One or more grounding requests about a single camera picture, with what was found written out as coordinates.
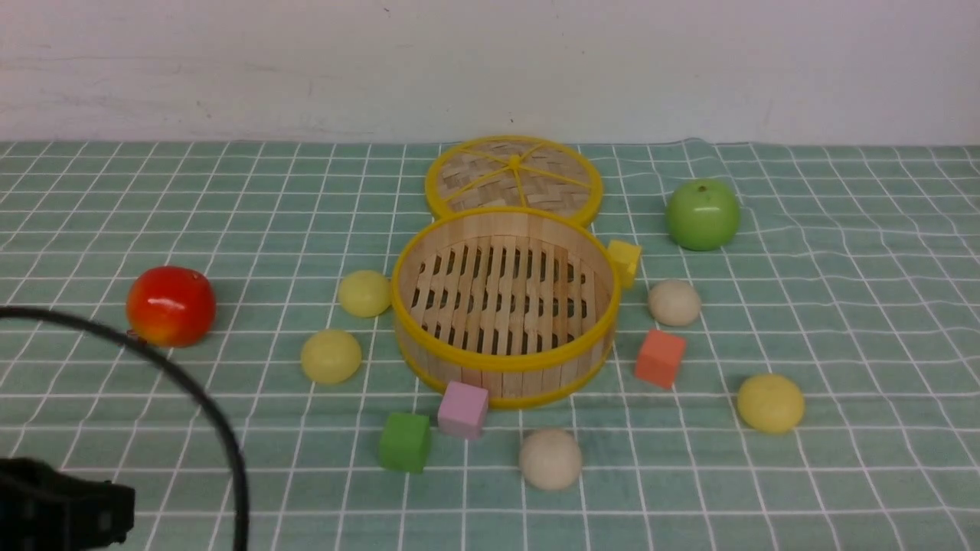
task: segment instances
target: foam cube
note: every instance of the foam cube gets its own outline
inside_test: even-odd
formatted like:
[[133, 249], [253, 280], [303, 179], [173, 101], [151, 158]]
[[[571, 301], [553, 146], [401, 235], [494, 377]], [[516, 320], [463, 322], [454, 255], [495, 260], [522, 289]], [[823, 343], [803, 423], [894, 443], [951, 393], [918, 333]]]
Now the foam cube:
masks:
[[479, 438], [489, 404], [486, 388], [451, 381], [439, 405], [439, 430], [466, 440]]
[[421, 473], [431, 446], [429, 417], [396, 412], [388, 416], [381, 432], [378, 463], [389, 471]]
[[619, 270], [619, 282], [622, 284], [622, 288], [632, 287], [633, 281], [636, 279], [636, 270], [640, 266], [640, 255], [643, 253], [643, 249], [632, 243], [612, 239], [606, 250], [609, 251]]
[[687, 341], [675, 334], [651, 329], [636, 358], [637, 378], [669, 390], [677, 378]]

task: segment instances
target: black cord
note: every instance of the black cord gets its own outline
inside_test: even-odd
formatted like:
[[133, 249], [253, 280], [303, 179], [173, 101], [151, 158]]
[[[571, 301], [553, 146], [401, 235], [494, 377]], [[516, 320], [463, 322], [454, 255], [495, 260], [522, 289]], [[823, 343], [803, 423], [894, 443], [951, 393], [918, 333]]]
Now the black cord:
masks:
[[157, 352], [153, 348], [137, 342], [125, 334], [116, 331], [108, 326], [97, 322], [92, 322], [84, 318], [79, 318], [71, 314], [64, 314], [52, 310], [41, 308], [29, 308], [19, 306], [0, 306], [0, 319], [15, 318], [21, 320], [35, 320], [39, 322], [51, 322], [59, 326], [70, 327], [82, 332], [92, 333], [106, 340], [115, 342], [119, 346], [135, 352], [138, 356], [150, 362], [170, 377], [180, 388], [197, 402], [204, 414], [215, 426], [218, 438], [224, 447], [224, 454], [227, 456], [228, 464], [231, 468], [231, 488], [235, 499], [235, 524], [234, 539], [232, 542], [233, 551], [248, 550], [249, 535], [249, 496], [248, 496], [248, 476], [245, 471], [245, 458], [238, 446], [234, 430], [231, 428], [227, 417], [221, 412], [218, 404], [208, 395], [208, 393], [187, 374], [180, 366], [171, 362], [166, 356]]

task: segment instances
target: green apple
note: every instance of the green apple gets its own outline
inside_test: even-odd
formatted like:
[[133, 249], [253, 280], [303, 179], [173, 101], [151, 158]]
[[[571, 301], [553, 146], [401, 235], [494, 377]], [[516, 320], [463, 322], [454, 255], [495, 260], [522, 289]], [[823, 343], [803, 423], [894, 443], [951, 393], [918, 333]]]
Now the green apple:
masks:
[[742, 219], [738, 198], [714, 178], [681, 184], [667, 201], [667, 233], [692, 251], [719, 249], [735, 237]]

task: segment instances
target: woven bamboo lid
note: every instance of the woven bamboo lid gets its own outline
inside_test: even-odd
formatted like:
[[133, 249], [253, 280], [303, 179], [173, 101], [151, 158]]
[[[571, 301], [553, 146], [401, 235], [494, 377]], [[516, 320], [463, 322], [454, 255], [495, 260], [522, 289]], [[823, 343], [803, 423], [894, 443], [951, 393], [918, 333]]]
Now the woven bamboo lid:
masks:
[[602, 177], [588, 159], [529, 136], [461, 143], [439, 156], [425, 178], [425, 198], [437, 219], [481, 207], [528, 207], [587, 226], [599, 214], [602, 195]]

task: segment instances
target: pink cube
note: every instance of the pink cube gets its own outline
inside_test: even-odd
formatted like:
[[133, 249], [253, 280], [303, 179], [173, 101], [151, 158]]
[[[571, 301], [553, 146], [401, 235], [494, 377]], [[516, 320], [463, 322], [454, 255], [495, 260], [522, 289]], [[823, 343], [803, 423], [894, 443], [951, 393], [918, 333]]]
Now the pink cube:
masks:
[[486, 388], [450, 382], [439, 405], [439, 430], [467, 440], [479, 438], [489, 403]]

